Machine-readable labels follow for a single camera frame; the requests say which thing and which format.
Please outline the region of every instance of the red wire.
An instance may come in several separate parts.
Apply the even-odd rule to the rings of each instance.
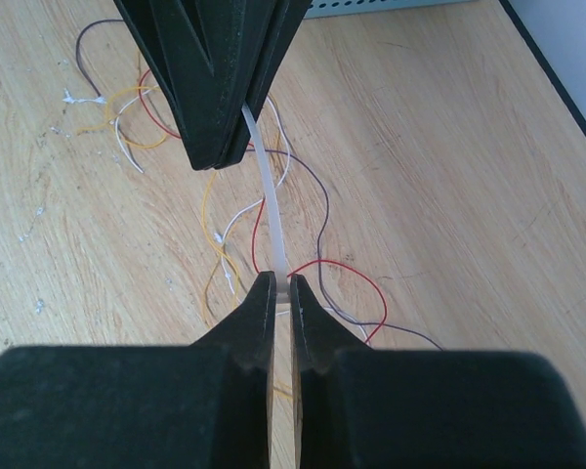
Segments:
[[[141,89],[142,86],[144,86],[144,81],[146,81],[147,76],[149,75],[149,68],[146,70],[146,72],[141,76],[141,79],[139,80],[139,100],[141,101],[141,104],[144,106],[144,109],[147,112],[147,115],[149,116],[150,119],[152,119],[152,121],[161,129],[163,129],[163,131],[168,134],[171,135],[172,137],[176,138],[176,139],[180,139],[180,135],[177,134],[176,132],[168,129],[167,127],[165,127],[161,122],[159,122],[159,120],[156,118],[156,116],[154,114],[152,114],[152,112],[149,110],[149,107],[147,107],[147,103],[146,100],[144,99],[144,90]]]
[[[263,201],[261,202],[261,208],[258,211],[258,217],[256,217],[256,223],[254,224],[254,230],[252,231],[252,264],[254,265],[254,269],[256,270],[256,273],[258,273],[260,271],[258,268],[258,264],[256,262],[256,232],[258,231],[258,226],[261,221],[261,216],[263,215],[264,208],[265,208],[265,200],[263,199]],[[377,285],[377,283],[375,281],[373,281],[371,278],[369,278],[368,276],[366,276],[362,272],[357,271],[356,269],[348,266],[347,264],[343,264],[342,262],[338,262],[338,261],[332,261],[330,259],[314,259],[313,261],[307,262],[303,266],[295,269],[293,272],[291,272],[288,275],[288,277],[291,277],[292,275],[297,274],[298,272],[304,270],[306,267],[313,266],[314,264],[331,264],[333,266],[339,266],[343,269],[346,269],[350,272],[353,272],[357,276],[367,280],[367,282],[369,282],[369,284],[378,293],[378,295],[380,296],[380,299],[382,300],[382,307],[384,308],[384,314],[383,314],[380,322],[378,322],[378,325],[375,326],[375,329],[373,329],[371,331],[371,333],[369,334],[367,339],[364,341],[365,344],[369,343],[371,338],[378,332],[378,330],[380,330],[382,328],[382,326],[384,326],[384,324],[386,323],[387,318],[389,316],[389,307],[387,305],[387,299],[385,298],[384,294],[382,293],[382,290],[380,289],[380,287]]]

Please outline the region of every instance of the wooden table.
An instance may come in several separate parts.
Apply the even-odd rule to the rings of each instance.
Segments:
[[[76,135],[103,120],[103,107],[62,101],[63,89],[94,98],[74,41],[88,22],[117,16],[103,0],[0,2],[0,353],[185,344],[208,328],[200,295],[217,256],[199,213],[210,175],[192,172],[173,139],[135,150],[140,174],[110,130]],[[106,97],[135,83],[136,47],[122,24],[97,26],[83,46]],[[541,353],[586,419],[586,139],[500,5],[305,21],[272,95],[295,151],[330,190],[325,254],[380,282],[390,322],[450,349]],[[141,142],[160,136],[142,109],[122,122]],[[259,194],[252,157],[218,175],[209,231]],[[299,166],[279,199],[295,267],[314,257],[324,207]],[[229,245],[246,286],[255,215]],[[258,240],[266,268],[264,225]],[[352,314],[381,316],[373,290],[351,274],[327,269],[327,285]],[[221,271],[209,304],[211,321],[230,310]],[[287,323],[278,318],[284,382]],[[373,345],[428,347],[388,329]],[[276,466],[292,460],[291,425],[278,398]]]

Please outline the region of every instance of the gray perforated panel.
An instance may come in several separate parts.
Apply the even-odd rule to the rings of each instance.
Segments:
[[[395,8],[423,7],[465,0],[313,0],[306,18],[333,17],[352,13],[379,12]]]

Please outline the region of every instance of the white tube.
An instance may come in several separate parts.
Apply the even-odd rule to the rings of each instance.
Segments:
[[[284,236],[282,234],[282,224],[280,222],[280,212],[277,208],[277,198],[275,196],[275,186],[273,185],[272,171],[267,160],[267,153],[263,146],[263,139],[258,130],[252,111],[247,104],[241,109],[245,123],[250,131],[254,150],[258,159],[258,166],[261,170],[263,179],[263,190],[265,191],[265,201],[267,204],[267,214],[270,222],[270,238],[272,239],[272,262],[273,271],[275,272],[275,289],[278,296],[278,303],[282,300],[288,301],[289,287],[286,279],[286,255],[284,253]]]

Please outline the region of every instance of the wooden surface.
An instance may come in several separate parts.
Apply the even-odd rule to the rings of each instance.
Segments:
[[[93,98],[73,45],[86,23],[109,17],[103,0],[0,2],[0,353],[184,344],[207,330],[200,292],[216,255],[198,221],[209,175],[192,172],[172,140],[135,150],[139,174],[112,133],[76,136],[102,120],[100,106],[62,101],[64,88]],[[84,47],[105,96],[135,83],[122,24],[93,29]],[[390,321],[450,349],[541,353],[586,419],[586,140],[499,4],[306,21],[272,95],[295,151],[330,190],[325,253],[381,283]],[[140,109],[123,122],[142,142],[160,135]],[[251,157],[219,175],[210,230],[259,193]],[[295,267],[314,256],[320,192],[293,166],[279,199]],[[252,218],[230,245],[245,285]],[[266,267],[265,226],[259,242]],[[352,314],[381,316],[355,277],[329,269],[327,283]],[[209,301],[215,318],[230,310],[221,272]],[[286,323],[278,318],[283,381]],[[427,347],[390,330],[374,345]],[[278,398],[276,467],[293,454],[289,410]]]

